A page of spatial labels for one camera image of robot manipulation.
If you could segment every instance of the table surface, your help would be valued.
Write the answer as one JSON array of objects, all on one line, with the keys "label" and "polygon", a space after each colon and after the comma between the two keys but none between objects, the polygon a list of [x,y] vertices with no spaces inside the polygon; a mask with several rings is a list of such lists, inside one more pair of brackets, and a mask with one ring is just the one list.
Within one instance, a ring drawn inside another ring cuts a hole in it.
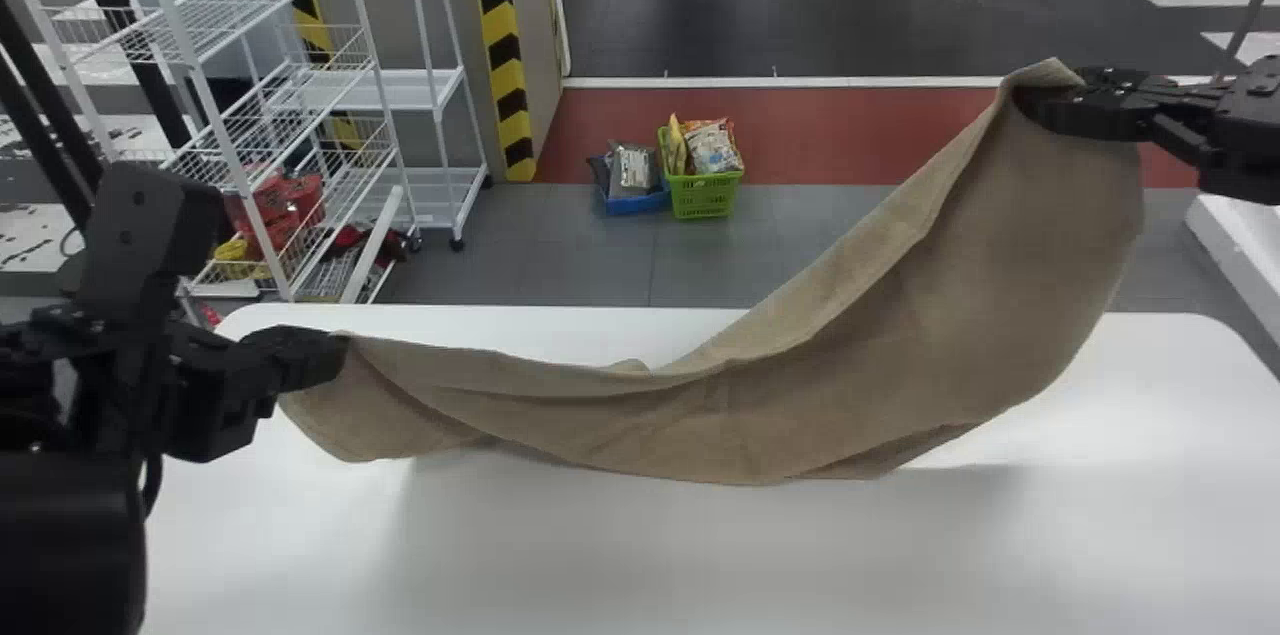
[{"label": "table surface", "polygon": [[[740,311],[253,306],[660,365]],[[284,417],[170,462],[146,632],[1276,632],[1280,384],[1194,315],[1107,315],[1029,403],[872,483],[695,485],[512,449],[346,465]]]}]

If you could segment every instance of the plastic basket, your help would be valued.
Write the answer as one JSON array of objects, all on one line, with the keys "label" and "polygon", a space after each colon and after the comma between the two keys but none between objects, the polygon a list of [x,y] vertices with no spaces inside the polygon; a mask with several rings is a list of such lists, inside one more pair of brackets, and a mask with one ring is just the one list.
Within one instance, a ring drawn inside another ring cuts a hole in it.
[{"label": "plastic basket", "polygon": [[667,210],[671,205],[671,187],[663,179],[662,189],[635,198],[609,198],[609,166],[604,164],[604,156],[586,157],[586,164],[591,166],[591,175],[595,179],[596,189],[604,198],[605,215],[634,215],[636,213],[653,213]]},{"label": "plastic basket", "polygon": [[696,220],[700,216],[730,216],[737,198],[737,183],[744,173],[717,173],[713,175],[672,175],[667,172],[667,151],[671,149],[671,129],[658,128],[658,146],[662,151],[662,169],[671,184],[671,211],[677,220]]}]

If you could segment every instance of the yellow and black striped pillar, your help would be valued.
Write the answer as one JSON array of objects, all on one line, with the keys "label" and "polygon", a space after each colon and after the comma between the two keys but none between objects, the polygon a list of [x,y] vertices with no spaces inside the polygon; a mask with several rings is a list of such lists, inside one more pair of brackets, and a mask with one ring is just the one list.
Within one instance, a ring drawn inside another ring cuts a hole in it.
[{"label": "yellow and black striped pillar", "polygon": [[498,147],[507,161],[508,181],[534,179],[534,125],[529,117],[525,64],[520,56],[520,26],[512,0],[479,0],[480,23],[489,58],[489,87],[498,111]]}]

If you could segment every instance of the blue basket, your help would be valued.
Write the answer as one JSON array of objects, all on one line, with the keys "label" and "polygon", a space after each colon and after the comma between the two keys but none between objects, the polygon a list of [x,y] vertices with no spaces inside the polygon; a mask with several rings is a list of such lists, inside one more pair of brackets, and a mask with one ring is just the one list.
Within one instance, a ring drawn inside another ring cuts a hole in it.
[{"label": "blue basket", "polygon": [[667,178],[662,178],[662,192],[649,193],[636,198],[609,198],[609,166],[604,164],[604,156],[586,157],[586,164],[591,166],[591,175],[595,179],[600,198],[604,198],[605,215],[635,215],[636,213],[654,213],[671,207],[671,184]]}]

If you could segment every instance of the beige towel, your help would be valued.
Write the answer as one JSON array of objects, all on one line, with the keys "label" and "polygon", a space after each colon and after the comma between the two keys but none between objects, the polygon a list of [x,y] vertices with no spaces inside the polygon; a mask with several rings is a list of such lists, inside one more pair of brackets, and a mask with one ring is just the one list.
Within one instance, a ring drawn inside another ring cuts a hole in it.
[{"label": "beige towel", "polygon": [[707,483],[882,475],[1059,376],[1142,227],[1137,149],[1039,128],[1010,104],[1020,83],[1079,79],[1056,60],[1011,74],[817,262],[675,364],[353,338],[338,380],[284,412],[347,461],[498,438]]}]

